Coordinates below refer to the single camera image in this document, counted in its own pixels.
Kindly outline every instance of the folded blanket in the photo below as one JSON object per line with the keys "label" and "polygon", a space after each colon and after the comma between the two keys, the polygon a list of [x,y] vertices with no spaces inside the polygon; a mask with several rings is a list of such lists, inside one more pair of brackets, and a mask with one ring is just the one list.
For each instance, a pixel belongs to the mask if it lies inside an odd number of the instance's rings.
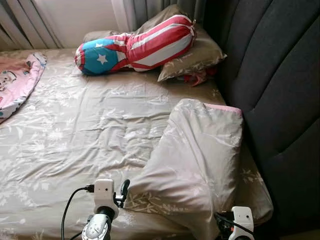
{"label": "folded blanket", "polygon": [[214,212],[234,204],[243,118],[234,107],[182,99],[141,174],[131,180],[126,208],[157,213],[215,239]]}
{"label": "folded blanket", "polygon": [[26,60],[0,57],[0,123],[9,118],[32,93],[46,66],[39,52]]}

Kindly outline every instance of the upholstered headboard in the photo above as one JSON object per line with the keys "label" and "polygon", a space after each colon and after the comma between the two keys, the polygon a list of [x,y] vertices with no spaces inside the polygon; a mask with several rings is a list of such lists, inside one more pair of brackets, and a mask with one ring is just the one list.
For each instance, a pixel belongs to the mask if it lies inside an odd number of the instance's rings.
{"label": "upholstered headboard", "polygon": [[205,10],[228,55],[218,87],[243,110],[282,233],[319,227],[319,12],[319,0],[208,0]]}

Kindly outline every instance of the pink blanket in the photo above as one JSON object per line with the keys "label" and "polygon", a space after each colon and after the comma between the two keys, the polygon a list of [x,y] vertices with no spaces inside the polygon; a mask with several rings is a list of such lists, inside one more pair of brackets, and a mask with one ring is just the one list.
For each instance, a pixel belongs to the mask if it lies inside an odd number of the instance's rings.
{"label": "pink blanket", "polygon": [[46,64],[40,52],[30,54],[26,60],[0,57],[0,123],[26,101]]}

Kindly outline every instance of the white star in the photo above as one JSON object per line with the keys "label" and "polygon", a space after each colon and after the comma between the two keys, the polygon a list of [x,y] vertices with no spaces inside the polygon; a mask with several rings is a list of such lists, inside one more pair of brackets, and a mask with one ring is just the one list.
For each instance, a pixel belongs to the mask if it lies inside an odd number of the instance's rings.
{"label": "white star", "polygon": [[100,54],[99,54],[99,57],[97,58],[97,61],[99,61],[102,65],[108,62],[106,59],[106,55],[100,55]]}

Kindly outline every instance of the gray curtain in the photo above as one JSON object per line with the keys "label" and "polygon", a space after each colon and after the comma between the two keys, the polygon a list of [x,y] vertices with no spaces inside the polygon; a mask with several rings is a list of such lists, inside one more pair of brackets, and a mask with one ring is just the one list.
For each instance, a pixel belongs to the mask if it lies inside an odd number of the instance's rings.
{"label": "gray curtain", "polygon": [[32,0],[0,0],[0,50],[60,47]]}
{"label": "gray curtain", "polygon": [[204,20],[206,0],[124,0],[125,12],[131,30],[138,29],[144,22],[172,4],[178,6],[196,19],[198,24]]}

